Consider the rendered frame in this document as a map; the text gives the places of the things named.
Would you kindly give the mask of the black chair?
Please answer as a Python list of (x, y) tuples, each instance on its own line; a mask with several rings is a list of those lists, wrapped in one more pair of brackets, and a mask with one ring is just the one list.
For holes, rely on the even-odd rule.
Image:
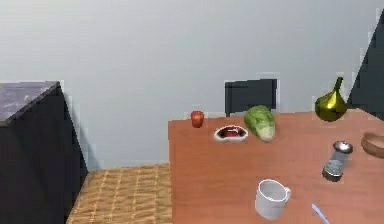
[(277, 80), (259, 79), (226, 82), (225, 115), (245, 112), (253, 106), (263, 105), (269, 110), (277, 105)]

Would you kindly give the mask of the black cabinet with grey top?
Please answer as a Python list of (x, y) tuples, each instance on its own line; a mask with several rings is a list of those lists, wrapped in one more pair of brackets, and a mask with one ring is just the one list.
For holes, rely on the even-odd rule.
[(0, 83), (0, 224), (65, 224), (87, 174), (60, 83)]

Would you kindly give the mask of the grey pepper shaker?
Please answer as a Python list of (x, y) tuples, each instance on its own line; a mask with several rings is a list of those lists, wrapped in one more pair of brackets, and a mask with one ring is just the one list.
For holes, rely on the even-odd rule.
[(345, 163), (353, 152), (353, 145), (347, 141), (333, 143), (334, 152), (322, 169), (322, 176), (331, 182), (338, 182), (343, 176)]

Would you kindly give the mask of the red apple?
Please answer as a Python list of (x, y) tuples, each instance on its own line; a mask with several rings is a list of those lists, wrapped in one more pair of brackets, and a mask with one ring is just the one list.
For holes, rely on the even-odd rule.
[(192, 111), (190, 114), (192, 126), (200, 128), (204, 122), (204, 113), (202, 111)]

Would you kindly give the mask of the green lettuce head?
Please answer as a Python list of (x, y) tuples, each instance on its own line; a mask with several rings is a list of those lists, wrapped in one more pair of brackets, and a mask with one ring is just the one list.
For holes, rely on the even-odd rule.
[(252, 134), (264, 142), (275, 138), (276, 125), (273, 114), (263, 105), (250, 108), (244, 116), (244, 122)]

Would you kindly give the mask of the dark grey fridge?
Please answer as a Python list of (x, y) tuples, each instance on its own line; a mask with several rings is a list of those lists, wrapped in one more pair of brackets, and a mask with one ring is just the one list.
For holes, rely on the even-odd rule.
[(384, 121), (384, 9), (380, 10), (347, 105)]

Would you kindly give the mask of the yellow-green vase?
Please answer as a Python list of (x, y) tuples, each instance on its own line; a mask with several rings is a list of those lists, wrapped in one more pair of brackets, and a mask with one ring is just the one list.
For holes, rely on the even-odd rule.
[(333, 90), (315, 101), (315, 113), (323, 121), (334, 122), (347, 111), (346, 102), (340, 94), (342, 77), (338, 77)]

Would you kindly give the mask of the brown wooden table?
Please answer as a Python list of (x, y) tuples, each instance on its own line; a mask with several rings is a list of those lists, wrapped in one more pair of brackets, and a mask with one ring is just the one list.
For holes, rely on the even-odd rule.
[[(240, 143), (219, 143), (214, 132), (240, 125), (240, 117), (209, 118), (194, 128), (188, 120), (168, 124), (174, 224), (324, 224), (315, 204), (331, 224), (384, 224), (384, 159), (361, 148), (366, 132), (384, 134), (384, 121), (359, 109), (334, 122), (313, 112), (275, 117), (276, 138), (254, 136)], [(343, 176), (331, 182), (322, 169), (333, 143), (347, 141), (353, 152)], [(258, 183), (275, 179), (292, 195), (281, 217), (269, 222), (254, 209)]]

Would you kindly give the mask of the pale blue pen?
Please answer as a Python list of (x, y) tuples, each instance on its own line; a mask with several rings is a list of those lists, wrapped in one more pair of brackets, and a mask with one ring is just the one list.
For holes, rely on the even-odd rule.
[(331, 224), (328, 218), (321, 212), (321, 210), (315, 204), (311, 204), (311, 207), (325, 224)]

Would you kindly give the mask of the brown wooden bowl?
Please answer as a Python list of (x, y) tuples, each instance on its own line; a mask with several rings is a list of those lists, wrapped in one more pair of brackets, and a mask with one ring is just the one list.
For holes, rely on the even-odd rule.
[(361, 146), (369, 155), (384, 159), (384, 136), (366, 132), (362, 136)]

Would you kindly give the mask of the red and white dish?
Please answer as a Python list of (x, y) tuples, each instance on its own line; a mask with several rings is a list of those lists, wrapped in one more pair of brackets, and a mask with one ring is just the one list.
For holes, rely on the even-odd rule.
[(228, 125), (217, 129), (213, 138), (217, 142), (242, 142), (248, 138), (248, 131), (238, 125)]

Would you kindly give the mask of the white mug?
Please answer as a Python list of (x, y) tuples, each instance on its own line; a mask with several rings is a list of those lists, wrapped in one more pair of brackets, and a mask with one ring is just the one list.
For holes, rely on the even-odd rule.
[(291, 196), (291, 189), (273, 179), (264, 179), (257, 186), (255, 210), (269, 220), (277, 220)]

